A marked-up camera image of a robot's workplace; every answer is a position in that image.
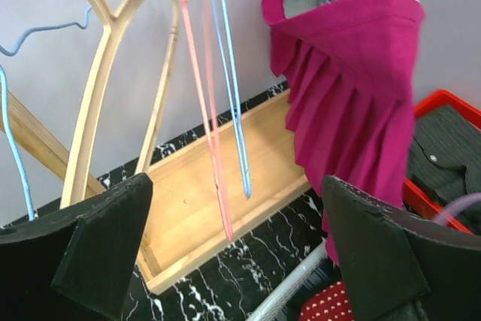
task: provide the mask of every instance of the marble surface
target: marble surface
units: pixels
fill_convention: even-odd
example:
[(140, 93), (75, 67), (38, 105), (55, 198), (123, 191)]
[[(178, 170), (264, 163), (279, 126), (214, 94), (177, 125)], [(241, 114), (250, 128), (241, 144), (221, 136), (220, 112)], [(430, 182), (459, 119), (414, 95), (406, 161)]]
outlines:
[[(286, 82), (268, 89), (244, 102), (242, 112), (286, 89)], [(221, 124), (228, 122), (230, 112), (221, 114), (218, 120)], [(157, 146), (153, 163), (203, 135), (203, 127), (198, 126)], [(132, 160), (101, 176), (100, 181), (111, 187), (131, 177), (136, 162)], [(38, 214), (52, 212), (58, 206), (56, 200), (39, 209)], [(243, 321), (322, 242), (325, 234), (321, 221), (322, 202), (310, 190), (159, 296), (148, 292), (136, 266), (121, 320)]]

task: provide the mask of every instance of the wooden base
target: wooden base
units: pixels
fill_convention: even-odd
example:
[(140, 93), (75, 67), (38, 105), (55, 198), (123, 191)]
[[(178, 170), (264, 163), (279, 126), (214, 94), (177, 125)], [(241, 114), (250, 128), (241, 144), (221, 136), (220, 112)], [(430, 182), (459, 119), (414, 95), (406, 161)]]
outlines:
[[(294, 164), (293, 134), (284, 128), (287, 93), (244, 114), (253, 182), (247, 200), (231, 123), (220, 131), (228, 201), (239, 238), (309, 189)], [(149, 289), (160, 293), (228, 245), (213, 184), (205, 138), (150, 168), (153, 203), (139, 264)]]

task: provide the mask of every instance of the red tray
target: red tray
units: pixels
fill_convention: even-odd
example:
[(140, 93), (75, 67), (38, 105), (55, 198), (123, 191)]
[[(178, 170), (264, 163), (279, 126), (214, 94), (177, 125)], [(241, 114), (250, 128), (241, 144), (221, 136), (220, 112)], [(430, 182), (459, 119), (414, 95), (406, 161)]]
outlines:
[[(443, 105), (451, 105), (468, 122), (481, 129), (481, 111), (444, 89), (434, 92), (416, 106), (416, 119)], [(443, 210), (440, 205), (434, 203), (428, 195), (407, 178), (404, 181), (404, 201), (417, 212), (418, 215), (428, 220), (432, 220), (434, 216)], [(471, 233), (469, 229), (454, 218), (449, 220), (448, 226), (462, 232)]]

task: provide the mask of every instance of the magenta cloth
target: magenta cloth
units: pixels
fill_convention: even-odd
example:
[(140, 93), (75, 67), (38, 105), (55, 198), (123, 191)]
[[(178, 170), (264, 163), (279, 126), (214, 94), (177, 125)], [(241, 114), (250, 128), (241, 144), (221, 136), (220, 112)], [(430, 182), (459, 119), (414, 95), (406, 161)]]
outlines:
[[(335, 0), (286, 18), (262, 0), (271, 69), (290, 87), (295, 161), (322, 196), (334, 174), (402, 207), (413, 139), (413, 69), (424, 11), (417, 0)], [(324, 215), (322, 227), (329, 233)], [(338, 264), (331, 235), (326, 247)]]

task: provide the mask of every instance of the red polka dot fabric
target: red polka dot fabric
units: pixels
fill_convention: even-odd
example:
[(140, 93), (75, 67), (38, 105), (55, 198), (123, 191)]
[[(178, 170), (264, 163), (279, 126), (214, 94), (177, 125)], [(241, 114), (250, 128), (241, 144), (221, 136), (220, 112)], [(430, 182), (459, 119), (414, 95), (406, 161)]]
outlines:
[(299, 321), (354, 321), (342, 281), (316, 293), (301, 310)]

